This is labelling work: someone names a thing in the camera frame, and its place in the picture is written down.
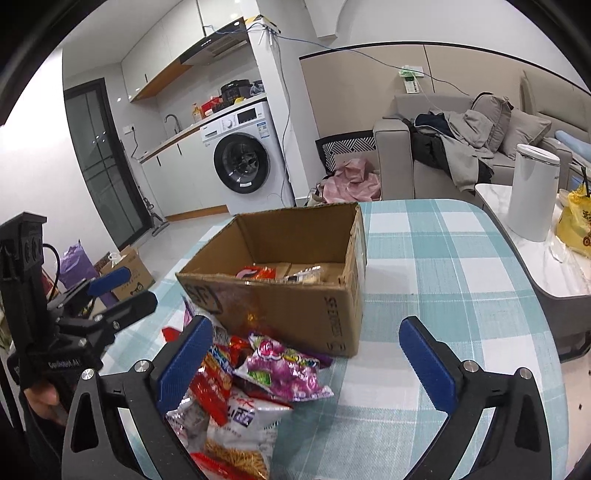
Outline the left hand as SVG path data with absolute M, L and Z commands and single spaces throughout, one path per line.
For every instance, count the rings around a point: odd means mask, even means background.
M 56 388 L 47 382 L 39 382 L 24 390 L 29 406 L 37 416 L 44 420 L 65 426 L 67 413 L 60 403 Z

